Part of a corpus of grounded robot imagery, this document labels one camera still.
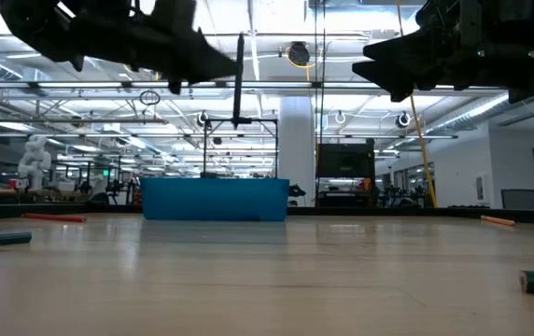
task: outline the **orange foam tube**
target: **orange foam tube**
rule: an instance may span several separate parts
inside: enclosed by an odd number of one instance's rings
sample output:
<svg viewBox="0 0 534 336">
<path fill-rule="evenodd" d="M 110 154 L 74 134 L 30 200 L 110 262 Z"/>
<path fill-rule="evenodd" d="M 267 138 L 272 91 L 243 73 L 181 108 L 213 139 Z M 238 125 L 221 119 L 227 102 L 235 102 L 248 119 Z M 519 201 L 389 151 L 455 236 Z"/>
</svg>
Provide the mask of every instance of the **orange foam tube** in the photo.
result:
<svg viewBox="0 0 534 336">
<path fill-rule="evenodd" d="M 83 216 L 63 216 L 63 215 L 41 215 L 41 214 L 23 214 L 22 217 L 30 219 L 57 220 L 84 223 L 87 221 Z"/>
<path fill-rule="evenodd" d="M 514 224 L 516 224 L 515 221 L 509 220 L 509 219 L 502 219 L 502 218 L 495 218 L 495 217 L 488 217 L 488 216 L 481 216 L 481 219 L 484 221 L 488 221 L 490 223 L 501 224 L 501 225 L 513 226 Z"/>
</svg>

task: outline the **blue box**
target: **blue box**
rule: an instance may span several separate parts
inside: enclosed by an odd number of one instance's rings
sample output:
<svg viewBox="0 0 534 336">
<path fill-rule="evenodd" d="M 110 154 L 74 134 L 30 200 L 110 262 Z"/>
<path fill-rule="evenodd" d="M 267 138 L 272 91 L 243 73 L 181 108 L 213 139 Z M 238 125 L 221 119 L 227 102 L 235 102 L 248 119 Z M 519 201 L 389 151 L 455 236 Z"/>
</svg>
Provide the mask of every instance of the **blue box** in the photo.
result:
<svg viewBox="0 0 534 336">
<path fill-rule="evenodd" d="M 150 220 L 284 221 L 289 180 L 245 178 L 141 179 Z"/>
</svg>

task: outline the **white column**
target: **white column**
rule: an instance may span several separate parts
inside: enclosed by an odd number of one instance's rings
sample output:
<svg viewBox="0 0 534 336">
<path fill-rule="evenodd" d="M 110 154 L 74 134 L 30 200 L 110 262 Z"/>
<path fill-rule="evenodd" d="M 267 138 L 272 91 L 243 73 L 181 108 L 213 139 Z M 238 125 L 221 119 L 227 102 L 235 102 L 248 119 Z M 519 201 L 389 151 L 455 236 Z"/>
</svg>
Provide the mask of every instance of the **white column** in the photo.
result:
<svg viewBox="0 0 534 336">
<path fill-rule="evenodd" d="M 315 123 L 309 97 L 283 97 L 279 109 L 278 177 L 306 191 L 306 206 L 315 202 Z M 304 206 L 304 198 L 296 200 Z"/>
</svg>

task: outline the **tv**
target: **tv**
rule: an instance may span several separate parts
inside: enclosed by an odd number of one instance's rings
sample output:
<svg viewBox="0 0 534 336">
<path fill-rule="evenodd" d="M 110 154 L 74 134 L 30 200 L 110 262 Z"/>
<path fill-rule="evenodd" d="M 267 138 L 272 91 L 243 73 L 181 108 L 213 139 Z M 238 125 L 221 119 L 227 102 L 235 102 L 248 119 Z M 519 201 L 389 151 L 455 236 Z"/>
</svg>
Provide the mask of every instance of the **tv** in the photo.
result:
<svg viewBox="0 0 534 336">
<path fill-rule="evenodd" d="M 374 163 L 375 154 L 372 142 L 321 144 L 317 152 L 316 176 L 374 178 Z"/>
</svg>

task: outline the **floor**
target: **floor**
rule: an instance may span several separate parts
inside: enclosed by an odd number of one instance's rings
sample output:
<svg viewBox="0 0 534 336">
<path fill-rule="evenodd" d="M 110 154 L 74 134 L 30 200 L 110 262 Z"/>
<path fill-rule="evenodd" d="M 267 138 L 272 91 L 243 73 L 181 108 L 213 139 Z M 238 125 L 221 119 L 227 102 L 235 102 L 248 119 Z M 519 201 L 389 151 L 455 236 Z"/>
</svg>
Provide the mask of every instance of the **floor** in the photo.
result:
<svg viewBox="0 0 534 336">
<path fill-rule="evenodd" d="M 534 335 L 534 225 L 88 217 L 0 220 L 0 335 Z"/>
</svg>

